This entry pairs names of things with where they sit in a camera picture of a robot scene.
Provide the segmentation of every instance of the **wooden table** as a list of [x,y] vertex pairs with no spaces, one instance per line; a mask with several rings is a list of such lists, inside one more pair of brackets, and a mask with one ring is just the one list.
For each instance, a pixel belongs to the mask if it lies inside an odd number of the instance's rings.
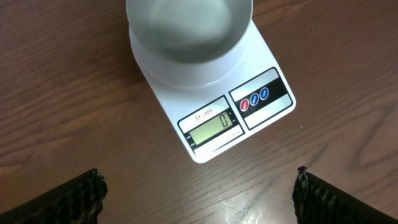
[[295,111],[194,163],[124,0],[0,3],[0,213],[96,167],[100,223],[296,223],[297,167],[398,218],[398,1],[256,0]]

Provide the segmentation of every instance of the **display panel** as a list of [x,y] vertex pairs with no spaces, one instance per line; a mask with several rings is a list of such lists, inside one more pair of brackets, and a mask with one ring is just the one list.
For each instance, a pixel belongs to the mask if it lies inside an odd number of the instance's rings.
[[195,144],[199,145],[232,125],[233,124],[228,113],[224,112],[191,131],[190,135]]

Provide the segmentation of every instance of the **scale platform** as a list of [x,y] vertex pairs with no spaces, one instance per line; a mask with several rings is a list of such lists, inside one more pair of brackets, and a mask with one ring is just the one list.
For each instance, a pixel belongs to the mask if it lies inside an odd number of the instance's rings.
[[183,145],[204,163],[294,110],[296,99],[256,25],[227,55],[199,65],[134,56]]

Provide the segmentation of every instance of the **tabletop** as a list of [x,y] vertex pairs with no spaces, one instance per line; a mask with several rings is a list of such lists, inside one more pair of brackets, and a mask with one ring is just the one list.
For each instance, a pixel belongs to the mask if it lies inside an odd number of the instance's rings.
[[125,1],[0,3],[0,213],[98,168],[100,223],[296,223],[297,167],[398,218],[398,1],[255,0],[297,107],[194,163]]

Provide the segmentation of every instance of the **digit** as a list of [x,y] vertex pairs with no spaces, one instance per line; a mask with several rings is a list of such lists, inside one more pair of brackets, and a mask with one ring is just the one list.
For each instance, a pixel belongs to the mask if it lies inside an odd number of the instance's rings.
[[228,127],[228,122],[227,122],[227,120],[226,120],[226,118],[225,118],[225,115],[224,115],[224,114],[221,114],[221,115],[219,116],[219,118],[220,118],[221,124],[223,124],[223,127],[224,127],[224,128]]

